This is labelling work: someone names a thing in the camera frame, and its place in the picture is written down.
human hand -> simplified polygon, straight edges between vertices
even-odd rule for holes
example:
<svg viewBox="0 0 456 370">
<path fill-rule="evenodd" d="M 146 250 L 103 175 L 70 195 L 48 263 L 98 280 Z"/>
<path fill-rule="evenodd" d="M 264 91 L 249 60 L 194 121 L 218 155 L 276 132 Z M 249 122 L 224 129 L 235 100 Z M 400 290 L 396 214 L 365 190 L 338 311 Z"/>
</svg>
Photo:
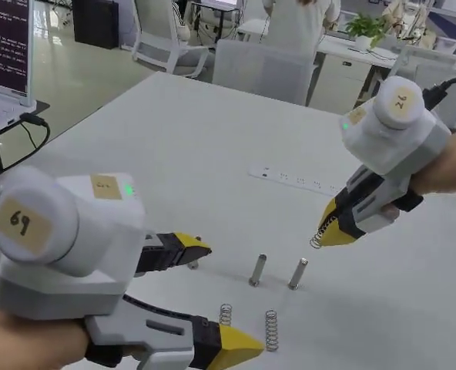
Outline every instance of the human hand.
<svg viewBox="0 0 456 370">
<path fill-rule="evenodd" d="M 82 360 L 88 343 L 77 321 L 30 321 L 0 312 L 0 370 L 58 370 Z"/>
</svg>

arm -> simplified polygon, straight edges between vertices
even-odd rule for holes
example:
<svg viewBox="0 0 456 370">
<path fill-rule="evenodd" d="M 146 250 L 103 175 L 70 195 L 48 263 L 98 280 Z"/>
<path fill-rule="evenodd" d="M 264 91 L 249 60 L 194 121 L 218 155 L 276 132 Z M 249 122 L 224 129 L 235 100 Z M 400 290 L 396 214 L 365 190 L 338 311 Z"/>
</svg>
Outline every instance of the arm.
<svg viewBox="0 0 456 370">
<path fill-rule="evenodd" d="M 332 0 L 329 8 L 326 10 L 326 18 L 324 19 L 324 27 L 329 29 L 336 23 L 341 14 L 341 0 Z"/>
<path fill-rule="evenodd" d="M 273 0 L 262 0 L 262 6 L 267 13 L 267 16 L 270 17 L 273 14 L 274 1 Z"/>
<path fill-rule="evenodd" d="M 76 321 L 29 321 L 0 312 L 0 370 L 57 369 L 84 358 L 88 335 Z"/>
<path fill-rule="evenodd" d="M 180 41 L 188 42 L 190 40 L 189 26 L 183 22 L 182 17 L 180 16 L 179 6 L 175 2 L 172 2 L 172 6 L 178 38 Z"/>
<path fill-rule="evenodd" d="M 446 150 L 414 176 L 411 186 L 419 194 L 456 193 L 456 134 Z"/>
<path fill-rule="evenodd" d="M 389 6 L 384 10 L 382 13 L 382 17 L 385 19 L 387 28 L 390 29 L 391 27 L 398 28 L 398 23 L 401 21 L 396 14 L 401 10 L 401 0 L 394 0 Z"/>
</svg>

metal spring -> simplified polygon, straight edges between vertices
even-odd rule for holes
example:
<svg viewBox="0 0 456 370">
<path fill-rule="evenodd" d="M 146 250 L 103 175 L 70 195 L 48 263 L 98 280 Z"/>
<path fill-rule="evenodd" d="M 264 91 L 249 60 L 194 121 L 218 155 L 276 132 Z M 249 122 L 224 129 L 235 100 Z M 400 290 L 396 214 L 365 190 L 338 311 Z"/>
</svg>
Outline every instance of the metal spring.
<svg viewBox="0 0 456 370">
<path fill-rule="evenodd" d="M 322 239 L 322 236 L 326 232 L 327 228 L 335 221 L 337 220 L 337 217 L 331 217 L 320 229 L 318 230 L 317 234 L 313 236 L 312 239 L 310 239 L 310 245 L 315 248 L 315 249 L 321 249 L 322 244 L 320 243 L 320 239 Z"/>
<path fill-rule="evenodd" d="M 220 307 L 220 325 L 231 326 L 231 304 L 224 303 Z"/>
<path fill-rule="evenodd" d="M 277 313 L 274 310 L 269 310 L 266 312 L 266 351 L 275 352 L 279 347 Z"/>
</svg>

table surface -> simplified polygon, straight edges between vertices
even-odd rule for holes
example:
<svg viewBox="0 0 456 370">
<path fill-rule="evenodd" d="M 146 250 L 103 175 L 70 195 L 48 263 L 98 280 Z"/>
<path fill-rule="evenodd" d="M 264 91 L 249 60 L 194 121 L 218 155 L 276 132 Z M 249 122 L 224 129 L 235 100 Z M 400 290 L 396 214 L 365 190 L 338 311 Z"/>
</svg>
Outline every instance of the table surface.
<svg viewBox="0 0 456 370">
<path fill-rule="evenodd" d="M 276 309 L 279 351 L 239 369 L 456 369 L 456 196 L 429 197 L 355 245 L 315 251 L 308 240 L 330 198 L 247 175 L 261 165 L 343 186 L 358 162 L 338 120 L 158 72 L 29 163 L 56 177 L 131 173 L 157 231 L 201 235 L 213 253 L 199 270 L 147 274 L 129 293 L 212 320 L 229 303 L 233 325 L 261 340 L 264 312 Z M 252 288 L 260 253 L 268 261 Z M 303 286 L 290 291 L 302 257 Z"/>
<path fill-rule="evenodd" d="M 251 19 L 243 23 L 237 31 L 253 35 L 260 35 L 263 32 L 264 35 L 267 35 L 268 28 L 266 20 Z M 322 42 L 319 43 L 317 51 L 332 56 L 352 59 L 355 62 L 363 62 L 388 69 L 391 69 L 396 62 L 397 54 L 390 50 L 375 48 L 374 52 L 370 53 L 358 52 L 353 50 L 353 47 L 353 41 L 326 35 L 324 36 Z"/>
</svg>

tan sticker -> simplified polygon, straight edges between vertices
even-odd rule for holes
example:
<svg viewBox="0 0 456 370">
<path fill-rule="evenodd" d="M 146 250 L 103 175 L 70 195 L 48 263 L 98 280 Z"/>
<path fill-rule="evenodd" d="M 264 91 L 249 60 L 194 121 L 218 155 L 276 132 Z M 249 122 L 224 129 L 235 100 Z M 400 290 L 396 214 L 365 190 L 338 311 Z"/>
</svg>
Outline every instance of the tan sticker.
<svg viewBox="0 0 456 370">
<path fill-rule="evenodd" d="M 389 108 L 395 116 L 402 118 L 410 112 L 415 100 L 416 96 L 413 91 L 407 87 L 398 87 L 394 92 Z"/>
<path fill-rule="evenodd" d="M 39 254 L 50 238 L 52 223 L 9 197 L 0 207 L 0 232 L 33 254 Z"/>
<path fill-rule="evenodd" d="M 365 109 L 363 109 L 362 107 L 358 107 L 356 108 L 353 112 L 350 113 L 350 115 L 348 116 L 348 118 L 350 119 L 351 123 L 353 125 L 356 125 L 357 123 L 359 123 L 365 116 L 367 115 L 367 112 L 365 111 Z"/>
<path fill-rule="evenodd" d="M 122 199 L 119 183 L 114 176 L 91 175 L 91 184 L 96 199 Z"/>
</svg>

